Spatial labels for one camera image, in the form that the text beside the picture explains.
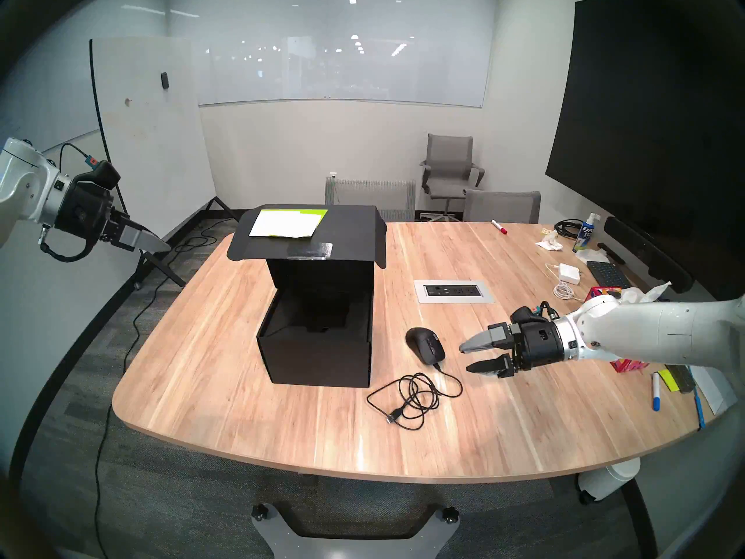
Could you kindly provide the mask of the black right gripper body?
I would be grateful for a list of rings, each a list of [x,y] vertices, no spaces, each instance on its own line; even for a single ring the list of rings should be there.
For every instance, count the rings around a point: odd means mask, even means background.
[[[511,324],[515,370],[531,370],[565,360],[565,348],[554,321],[531,319]]]

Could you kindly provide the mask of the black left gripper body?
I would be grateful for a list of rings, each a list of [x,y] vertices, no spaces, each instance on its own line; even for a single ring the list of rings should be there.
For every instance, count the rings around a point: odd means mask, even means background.
[[[123,227],[127,214],[114,206],[112,190],[118,182],[73,181],[60,205],[55,228],[81,238],[85,248],[94,248],[99,241],[112,241]]]

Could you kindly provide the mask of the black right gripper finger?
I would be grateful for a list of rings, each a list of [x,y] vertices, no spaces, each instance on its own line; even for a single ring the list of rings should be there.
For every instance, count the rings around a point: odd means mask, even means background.
[[[481,376],[509,378],[516,374],[517,367],[510,354],[502,354],[497,358],[474,362],[466,367],[466,371]]]
[[[461,353],[476,353],[492,349],[512,350],[514,335],[508,323],[496,323],[464,341],[459,350]]]

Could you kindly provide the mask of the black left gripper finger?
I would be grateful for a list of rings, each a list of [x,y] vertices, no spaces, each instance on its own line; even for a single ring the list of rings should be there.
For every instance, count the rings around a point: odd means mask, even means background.
[[[141,250],[153,254],[171,251],[171,246],[167,242],[130,219],[120,219],[118,222],[116,247],[130,252]]]

